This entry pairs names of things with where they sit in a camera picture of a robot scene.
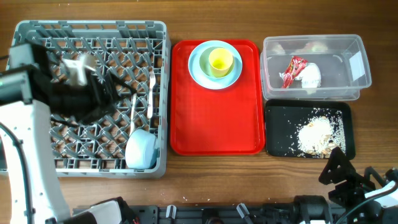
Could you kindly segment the rice food leftovers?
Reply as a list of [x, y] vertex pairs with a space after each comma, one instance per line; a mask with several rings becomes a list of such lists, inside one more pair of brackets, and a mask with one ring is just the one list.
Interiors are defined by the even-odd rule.
[[331, 108], [300, 108], [303, 118], [297, 122], [288, 120], [293, 133], [287, 135], [287, 152], [296, 157], [327, 159], [334, 148], [346, 152], [343, 113]]

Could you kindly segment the white plastic spoon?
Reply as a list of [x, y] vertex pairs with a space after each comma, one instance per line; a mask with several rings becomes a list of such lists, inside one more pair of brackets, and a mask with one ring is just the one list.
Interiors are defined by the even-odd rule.
[[131, 116], [130, 116], [130, 133], [129, 133], [129, 135], [131, 135], [135, 130], [134, 114], [135, 114], [136, 100], [137, 100], [137, 93], [133, 94], [132, 100], [131, 100]]

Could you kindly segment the small light blue bowl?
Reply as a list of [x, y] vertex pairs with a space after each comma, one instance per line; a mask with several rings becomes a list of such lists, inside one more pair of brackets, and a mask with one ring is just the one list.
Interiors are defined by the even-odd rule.
[[130, 169], [150, 169], [156, 162], [157, 138], [142, 129], [135, 130], [126, 144], [125, 160]]

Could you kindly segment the white plastic fork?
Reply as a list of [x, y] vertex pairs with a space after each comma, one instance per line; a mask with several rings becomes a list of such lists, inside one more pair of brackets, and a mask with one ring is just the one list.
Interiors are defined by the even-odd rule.
[[150, 82], [149, 82], [147, 118], [151, 119], [151, 117], [153, 116], [153, 108], [154, 108], [153, 90], [156, 83], [155, 73], [153, 70], [149, 72], [149, 76], [150, 76]]

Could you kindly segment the white napkin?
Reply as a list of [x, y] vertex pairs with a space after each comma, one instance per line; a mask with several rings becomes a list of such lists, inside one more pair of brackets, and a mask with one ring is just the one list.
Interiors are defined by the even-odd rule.
[[295, 80], [301, 81], [302, 88], [318, 88], [321, 84], [320, 69], [315, 63], [308, 63]]

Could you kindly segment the red snack wrapper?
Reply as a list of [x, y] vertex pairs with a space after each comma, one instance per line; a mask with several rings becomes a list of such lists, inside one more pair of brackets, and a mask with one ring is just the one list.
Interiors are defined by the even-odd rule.
[[301, 73], [307, 64], [308, 60], [302, 57], [293, 56], [285, 72], [281, 73], [283, 79], [282, 88], [288, 88], [293, 84], [294, 79]]

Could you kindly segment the large light blue plate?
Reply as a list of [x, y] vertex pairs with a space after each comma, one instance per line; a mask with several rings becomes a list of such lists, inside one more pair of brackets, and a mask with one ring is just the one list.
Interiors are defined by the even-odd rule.
[[[220, 79], [213, 79], [205, 75], [200, 67], [200, 55], [209, 47], [222, 47], [232, 52], [234, 57], [234, 67], [232, 71]], [[239, 52], [231, 45], [220, 40], [205, 41], [196, 46], [188, 58], [188, 71], [193, 80], [200, 86], [210, 90], [221, 90], [231, 86], [240, 77], [243, 70], [243, 60]]]

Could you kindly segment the light green bowl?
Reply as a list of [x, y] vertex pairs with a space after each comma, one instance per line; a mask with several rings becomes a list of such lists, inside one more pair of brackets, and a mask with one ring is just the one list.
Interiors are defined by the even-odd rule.
[[[220, 79], [220, 78], [214, 77], [211, 74], [210, 63], [208, 61], [210, 52], [212, 50], [214, 50], [215, 48], [222, 48], [222, 47], [209, 47], [203, 51], [203, 53], [200, 55], [200, 67], [203, 70], [203, 72], [205, 73], [205, 75], [207, 75], [208, 77], [213, 78], [213, 79]], [[227, 75], [232, 71], [233, 67], [234, 67], [234, 62], [233, 62], [232, 67], [230, 68], [229, 72], [227, 73]]]

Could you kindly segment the yellow plastic cup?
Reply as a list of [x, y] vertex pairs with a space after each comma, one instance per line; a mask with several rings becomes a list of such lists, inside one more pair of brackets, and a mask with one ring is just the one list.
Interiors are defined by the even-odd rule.
[[210, 63], [211, 74], [216, 78], [227, 75], [233, 65], [233, 54], [225, 48], [215, 48], [209, 54], [208, 61]]

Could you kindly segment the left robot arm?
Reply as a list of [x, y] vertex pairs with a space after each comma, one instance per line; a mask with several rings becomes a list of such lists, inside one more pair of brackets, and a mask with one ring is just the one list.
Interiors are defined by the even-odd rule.
[[111, 114], [122, 100], [116, 75], [99, 82], [93, 75], [95, 60], [58, 58], [55, 64], [70, 76], [69, 82], [53, 80], [48, 49], [21, 43], [8, 54], [9, 69], [1, 73], [1, 142], [12, 196], [12, 223], [137, 223], [121, 197], [92, 205], [71, 215], [60, 189], [50, 125], [55, 114], [91, 124]]

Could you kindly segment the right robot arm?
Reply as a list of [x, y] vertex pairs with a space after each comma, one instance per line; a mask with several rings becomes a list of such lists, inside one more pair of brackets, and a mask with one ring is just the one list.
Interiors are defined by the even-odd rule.
[[385, 209], [397, 206], [397, 169], [380, 176], [367, 167], [360, 175], [339, 147], [332, 149], [318, 180], [335, 185], [328, 199], [345, 212], [335, 218], [324, 197], [296, 196], [290, 209], [292, 223], [374, 223], [380, 221]]

